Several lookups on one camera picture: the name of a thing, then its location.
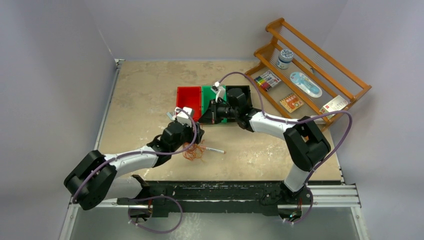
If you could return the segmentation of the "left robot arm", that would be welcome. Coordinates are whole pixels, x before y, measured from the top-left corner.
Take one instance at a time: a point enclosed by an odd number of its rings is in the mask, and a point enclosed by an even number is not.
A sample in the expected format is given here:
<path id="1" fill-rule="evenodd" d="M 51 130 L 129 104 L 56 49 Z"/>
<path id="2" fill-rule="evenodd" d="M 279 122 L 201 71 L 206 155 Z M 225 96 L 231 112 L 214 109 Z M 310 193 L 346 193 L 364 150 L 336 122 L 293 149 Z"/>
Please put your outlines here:
<path id="1" fill-rule="evenodd" d="M 83 210 L 90 210 L 106 199 L 120 198 L 113 195 L 114 181 L 140 169 L 155 168 L 181 153 L 184 144 L 199 144 L 205 131 L 199 123 L 194 126 L 173 121 L 163 132 L 136 150 L 102 154 L 90 151 L 64 179 L 65 188 L 71 193 L 72 201 Z"/>

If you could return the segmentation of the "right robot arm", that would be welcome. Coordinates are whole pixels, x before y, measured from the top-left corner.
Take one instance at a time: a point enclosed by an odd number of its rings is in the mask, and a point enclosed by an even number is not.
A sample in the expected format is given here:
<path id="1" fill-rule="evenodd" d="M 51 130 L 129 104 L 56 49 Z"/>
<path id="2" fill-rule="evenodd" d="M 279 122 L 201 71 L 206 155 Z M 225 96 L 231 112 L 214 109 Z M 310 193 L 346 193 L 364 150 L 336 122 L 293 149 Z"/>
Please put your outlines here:
<path id="1" fill-rule="evenodd" d="M 233 120 L 237 125 L 252 133 L 263 133 L 284 140 L 292 167 L 282 182 L 280 196 L 288 204 L 300 198 L 313 168 L 330 153 L 331 145 L 310 117 L 303 117 L 295 123 L 288 119 L 267 115 L 254 108 L 240 88 L 232 88 L 227 100 L 210 100 L 208 107 L 199 118 L 202 124 L 219 124 L 223 119 Z"/>

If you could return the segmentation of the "red plastic bin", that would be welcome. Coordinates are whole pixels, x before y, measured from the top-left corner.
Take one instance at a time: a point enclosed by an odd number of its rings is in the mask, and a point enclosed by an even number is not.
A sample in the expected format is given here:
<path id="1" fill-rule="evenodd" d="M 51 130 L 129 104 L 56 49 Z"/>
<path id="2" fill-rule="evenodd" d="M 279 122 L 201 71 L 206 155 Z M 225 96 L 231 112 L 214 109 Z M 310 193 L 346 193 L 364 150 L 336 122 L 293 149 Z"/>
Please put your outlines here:
<path id="1" fill-rule="evenodd" d="M 198 122 L 202 116 L 202 88 L 200 86 L 178 86 L 176 106 L 191 108 L 194 111 L 193 119 Z"/>

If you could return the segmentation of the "green plastic bin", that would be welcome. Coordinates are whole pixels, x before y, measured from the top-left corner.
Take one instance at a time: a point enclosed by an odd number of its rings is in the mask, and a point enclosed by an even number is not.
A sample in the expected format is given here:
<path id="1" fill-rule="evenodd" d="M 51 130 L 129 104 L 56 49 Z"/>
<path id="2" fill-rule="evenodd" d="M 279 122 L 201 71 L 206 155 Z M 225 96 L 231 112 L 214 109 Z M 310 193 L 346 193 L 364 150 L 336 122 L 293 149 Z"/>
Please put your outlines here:
<path id="1" fill-rule="evenodd" d="M 201 100 L 202 109 L 201 109 L 201 116 L 200 117 L 202 117 L 206 113 L 206 111 L 207 111 L 207 109 L 209 107 L 210 100 L 216 98 L 216 94 L 213 92 L 211 85 L 201 86 L 201 90 L 202 90 L 202 100 Z M 224 95 L 224 97 L 222 99 L 225 102 L 227 101 L 226 94 Z M 207 124 L 207 122 L 201 121 L 200 118 L 199 118 L 198 122 L 199 123 L 202 123 L 202 124 Z M 221 121 L 221 123 L 228 123 L 228 119 L 227 118 L 224 118 Z"/>

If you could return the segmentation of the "black plastic bin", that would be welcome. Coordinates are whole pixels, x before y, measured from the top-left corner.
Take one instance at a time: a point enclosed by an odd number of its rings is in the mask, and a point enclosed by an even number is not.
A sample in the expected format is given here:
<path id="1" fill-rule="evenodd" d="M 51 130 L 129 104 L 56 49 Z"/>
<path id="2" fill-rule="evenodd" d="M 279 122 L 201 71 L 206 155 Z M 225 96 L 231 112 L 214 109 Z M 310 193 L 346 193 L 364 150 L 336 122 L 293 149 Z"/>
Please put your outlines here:
<path id="1" fill-rule="evenodd" d="M 251 90 L 248 85 L 227 85 L 226 102 L 231 107 L 252 108 Z"/>

